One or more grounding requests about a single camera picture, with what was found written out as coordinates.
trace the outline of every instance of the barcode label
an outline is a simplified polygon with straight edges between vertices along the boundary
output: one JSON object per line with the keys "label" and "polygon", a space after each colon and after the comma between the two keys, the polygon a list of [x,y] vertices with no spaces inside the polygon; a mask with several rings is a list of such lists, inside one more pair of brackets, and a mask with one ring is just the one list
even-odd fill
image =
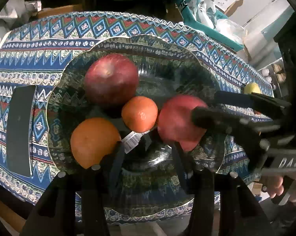
{"label": "barcode label", "polygon": [[154,127],[144,133],[136,133],[134,131],[130,132],[126,137],[122,139],[122,143],[125,146],[125,153],[128,154],[131,150],[133,150],[141,140],[141,137],[144,134],[147,134],[148,132],[152,131]]}

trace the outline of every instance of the yellow lemon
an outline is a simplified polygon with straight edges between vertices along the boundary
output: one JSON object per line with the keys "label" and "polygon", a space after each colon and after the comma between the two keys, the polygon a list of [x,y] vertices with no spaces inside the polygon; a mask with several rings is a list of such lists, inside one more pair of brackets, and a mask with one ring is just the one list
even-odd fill
{"label": "yellow lemon", "polygon": [[257,83],[251,82],[244,87],[243,93],[244,94],[251,94],[251,93],[258,93],[261,94],[261,90]]}

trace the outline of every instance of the white wall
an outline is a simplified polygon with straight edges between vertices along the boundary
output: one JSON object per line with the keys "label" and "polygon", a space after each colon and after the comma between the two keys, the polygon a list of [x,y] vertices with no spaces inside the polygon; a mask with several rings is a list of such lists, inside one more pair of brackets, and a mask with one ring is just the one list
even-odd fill
{"label": "white wall", "polygon": [[250,19],[271,4],[273,0],[243,0],[243,5],[230,16],[230,20],[244,26]]}
{"label": "white wall", "polygon": [[265,27],[273,23],[288,7],[290,4],[287,0],[275,0],[260,11],[246,26],[249,34],[260,32]]}

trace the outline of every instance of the orange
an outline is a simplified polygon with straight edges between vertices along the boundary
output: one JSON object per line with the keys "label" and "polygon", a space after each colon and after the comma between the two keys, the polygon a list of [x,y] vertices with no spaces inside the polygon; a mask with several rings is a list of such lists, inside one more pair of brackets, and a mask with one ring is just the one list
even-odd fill
{"label": "orange", "polygon": [[155,102],[146,97],[137,96],[129,100],[122,108],[122,118],[132,131],[142,133],[150,130],[158,115]]}
{"label": "orange", "polygon": [[70,145],[75,160],[86,169],[112,153],[118,141],[121,141],[119,131],[110,121],[90,118],[74,129]]}

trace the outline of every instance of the black rectangle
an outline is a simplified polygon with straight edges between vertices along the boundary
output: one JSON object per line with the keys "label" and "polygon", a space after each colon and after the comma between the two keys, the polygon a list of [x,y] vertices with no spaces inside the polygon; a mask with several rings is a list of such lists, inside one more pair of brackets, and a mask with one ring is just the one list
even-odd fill
{"label": "black rectangle", "polygon": [[8,169],[30,177],[30,138],[36,86],[18,87],[9,104],[6,131],[6,159]]}

